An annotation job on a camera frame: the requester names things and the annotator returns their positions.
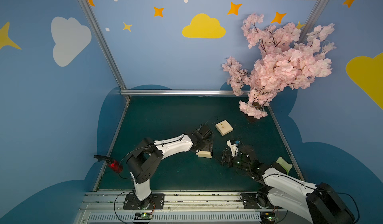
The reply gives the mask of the light green cloth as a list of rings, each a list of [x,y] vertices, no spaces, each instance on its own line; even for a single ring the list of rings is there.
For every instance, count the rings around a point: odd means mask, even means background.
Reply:
[[[274,163],[275,169],[284,174],[289,174],[290,170],[293,168],[293,165],[285,161],[281,156]]]

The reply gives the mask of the aluminium left frame post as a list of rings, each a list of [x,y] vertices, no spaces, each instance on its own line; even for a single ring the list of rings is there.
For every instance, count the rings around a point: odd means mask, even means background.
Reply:
[[[102,30],[99,26],[99,23],[94,15],[94,12],[91,8],[91,5],[89,3],[88,0],[78,0],[81,8],[82,8],[82,11],[84,12],[86,18],[87,18],[87,21],[89,22],[90,24],[90,27],[93,31],[93,34],[95,35],[96,37],[96,40],[106,58],[106,61],[115,77],[115,80],[120,88],[120,91],[122,90],[125,90],[126,89],[126,85],[125,85],[125,82],[122,78],[122,75],[119,71],[119,68],[115,62],[115,59],[113,58],[113,55],[109,49],[109,46],[107,45],[107,42],[105,40],[105,37],[102,33]]]

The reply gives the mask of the green circuit board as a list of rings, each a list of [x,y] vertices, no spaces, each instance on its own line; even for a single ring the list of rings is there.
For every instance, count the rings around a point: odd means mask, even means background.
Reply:
[[[278,221],[275,213],[272,212],[260,212],[261,224],[275,224]]]
[[[135,221],[150,221],[153,219],[152,213],[135,213]]]

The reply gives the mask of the right green circuit board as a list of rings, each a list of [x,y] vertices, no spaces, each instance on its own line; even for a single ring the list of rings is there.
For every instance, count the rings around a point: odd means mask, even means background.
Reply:
[[[275,224],[278,221],[275,213],[272,212],[260,212],[261,224]]]

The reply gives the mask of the white lift-off lid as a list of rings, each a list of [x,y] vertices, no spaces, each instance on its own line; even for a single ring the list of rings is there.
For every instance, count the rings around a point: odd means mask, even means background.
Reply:
[[[204,147],[201,147],[196,152],[196,155],[198,157],[211,159],[212,156],[213,156],[213,144],[212,143],[207,143]]]

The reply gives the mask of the aluminium frame post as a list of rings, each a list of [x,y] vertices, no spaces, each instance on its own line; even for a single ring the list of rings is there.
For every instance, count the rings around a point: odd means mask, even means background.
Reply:
[[[84,12],[86,18],[87,18],[87,21],[89,22],[90,24],[90,27],[93,31],[93,34],[95,35],[96,37],[96,40],[106,58],[106,61],[115,77],[115,80],[120,88],[120,91],[122,90],[125,90],[126,89],[126,85],[125,85],[125,82],[122,78],[122,75],[119,71],[119,68],[115,62],[115,59],[113,58],[113,55],[109,49],[109,46],[107,45],[107,42],[105,40],[105,37],[102,33],[102,30],[99,26],[99,23],[94,15],[94,12],[91,8],[91,5],[89,3],[88,0],[78,0],[81,8],[82,8],[82,11]]]
[[[317,0],[315,3],[306,23],[300,33],[300,39],[298,43],[304,43],[307,39],[307,34],[313,29],[323,10],[325,9],[329,0]]]

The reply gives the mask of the aluminium right frame post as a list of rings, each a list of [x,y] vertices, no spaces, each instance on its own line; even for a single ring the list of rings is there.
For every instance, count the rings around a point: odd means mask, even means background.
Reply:
[[[304,43],[307,39],[307,34],[313,29],[323,10],[325,9],[329,0],[317,0],[315,3],[306,23],[300,33],[300,39],[298,43]]]

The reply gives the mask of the pink cherry blossom tree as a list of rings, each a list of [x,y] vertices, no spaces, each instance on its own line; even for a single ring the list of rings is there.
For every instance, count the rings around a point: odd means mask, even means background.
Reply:
[[[263,19],[262,14],[253,13],[242,25],[248,47],[260,50],[261,58],[255,61],[253,69],[244,69],[233,57],[227,58],[222,65],[229,74],[226,83],[234,95],[241,96],[244,88],[249,88],[248,101],[240,101],[239,109],[256,119],[267,116],[265,107],[285,88],[306,89],[316,78],[329,76],[332,61],[326,55],[335,49],[335,44],[326,40],[335,30],[333,23],[314,27],[306,41],[300,43],[301,29],[294,23],[260,29],[257,25]]]

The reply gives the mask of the left green circuit board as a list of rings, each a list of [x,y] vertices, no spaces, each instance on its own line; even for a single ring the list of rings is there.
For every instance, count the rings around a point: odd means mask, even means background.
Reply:
[[[152,213],[135,213],[135,221],[150,221],[153,219]]]

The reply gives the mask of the aluminium back frame rail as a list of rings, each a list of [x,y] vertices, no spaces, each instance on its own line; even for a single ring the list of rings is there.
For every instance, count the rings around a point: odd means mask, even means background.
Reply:
[[[149,96],[231,96],[232,90],[165,90],[165,89],[122,89],[121,95]]]

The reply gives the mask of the front aluminium rail base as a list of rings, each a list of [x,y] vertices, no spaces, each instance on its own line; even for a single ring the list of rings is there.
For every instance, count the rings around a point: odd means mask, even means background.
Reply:
[[[284,208],[246,209],[242,192],[165,192],[153,194],[149,206],[139,209],[134,196],[121,192],[86,193],[76,224],[260,224],[260,212],[275,213],[275,224],[308,221]],[[135,221],[135,213],[152,213],[150,221]]]

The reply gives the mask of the cream flower print box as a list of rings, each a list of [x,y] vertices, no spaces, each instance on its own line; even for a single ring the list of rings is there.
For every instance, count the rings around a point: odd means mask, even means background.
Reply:
[[[218,130],[218,132],[222,135],[225,136],[228,133],[233,131],[233,127],[229,124],[227,120],[224,120],[222,122],[219,122],[215,125],[215,128]]]

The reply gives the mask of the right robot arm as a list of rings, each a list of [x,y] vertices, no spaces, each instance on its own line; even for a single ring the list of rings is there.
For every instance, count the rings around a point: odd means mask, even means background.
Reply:
[[[284,208],[312,224],[355,224],[354,215],[326,183],[313,184],[289,176],[292,165],[279,158],[272,165],[261,163],[249,146],[232,145],[221,154],[223,166],[238,168],[262,185],[256,201],[260,208]]]

